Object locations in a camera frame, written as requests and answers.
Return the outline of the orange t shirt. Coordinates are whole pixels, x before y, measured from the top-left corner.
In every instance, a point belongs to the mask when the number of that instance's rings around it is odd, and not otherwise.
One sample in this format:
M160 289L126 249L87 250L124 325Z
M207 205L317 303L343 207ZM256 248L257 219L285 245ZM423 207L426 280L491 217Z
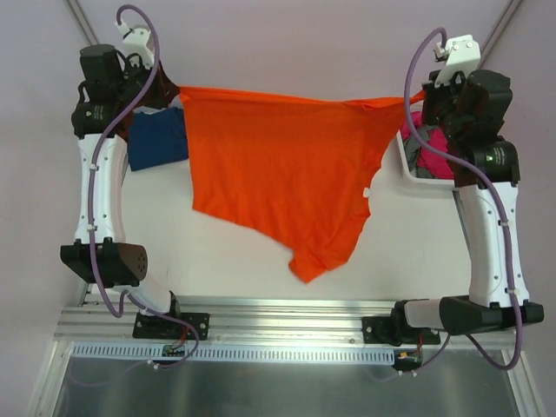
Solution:
M370 215L367 189L405 119L405 100L323 101L180 90L194 210L289 248L310 282L346 264Z

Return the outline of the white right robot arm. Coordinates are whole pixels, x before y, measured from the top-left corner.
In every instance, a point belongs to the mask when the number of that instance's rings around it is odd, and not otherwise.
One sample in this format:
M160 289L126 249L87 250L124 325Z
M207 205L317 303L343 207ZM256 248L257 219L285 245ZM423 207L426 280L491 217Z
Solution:
M500 134L513 99L509 77L458 70L441 81L434 71L423 90L422 121L447 139L471 281L467 295L396 302L388 320L395 345L426 331L471 335L541 323L545 309L531 300L520 268L518 153Z

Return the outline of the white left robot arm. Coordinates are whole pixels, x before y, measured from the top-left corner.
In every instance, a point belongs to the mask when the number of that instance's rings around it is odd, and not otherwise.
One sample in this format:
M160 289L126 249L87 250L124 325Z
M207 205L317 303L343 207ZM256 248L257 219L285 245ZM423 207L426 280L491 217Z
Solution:
M160 68L157 48L124 55L114 46L97 44L80 52L83 81L71 115L81 162L78 224L71 244L60 248L62 263L99 290L115 317L114 289L144 315L154 315L153 328L163 337L181 331L182 316L172 309L173 295L148 278L145 247L127 242L122 223L122 184L128 166L129 127L134 109L157 108L175 96L175 85Z

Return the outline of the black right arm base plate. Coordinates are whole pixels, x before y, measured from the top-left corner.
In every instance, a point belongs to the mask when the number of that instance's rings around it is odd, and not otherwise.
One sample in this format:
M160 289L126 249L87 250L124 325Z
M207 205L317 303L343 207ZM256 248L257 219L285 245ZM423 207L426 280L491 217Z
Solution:
M412 345L440 345L440 335L429 328L412 328L404 319L393 316L364 316L361 332L365 344L385 344L400 347Z

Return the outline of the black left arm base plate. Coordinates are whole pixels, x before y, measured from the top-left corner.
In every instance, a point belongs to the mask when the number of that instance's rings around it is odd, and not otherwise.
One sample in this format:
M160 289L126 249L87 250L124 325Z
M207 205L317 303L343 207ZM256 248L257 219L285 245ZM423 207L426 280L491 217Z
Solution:
M178 319L187 322L196 331L200 341L208 339L210 314L180 313ZM186 332L186 341L193 341L195 339L193 331L181 324L164 320L157 316L137 313L132 337L144 340L177 341L182 338L183 332Z

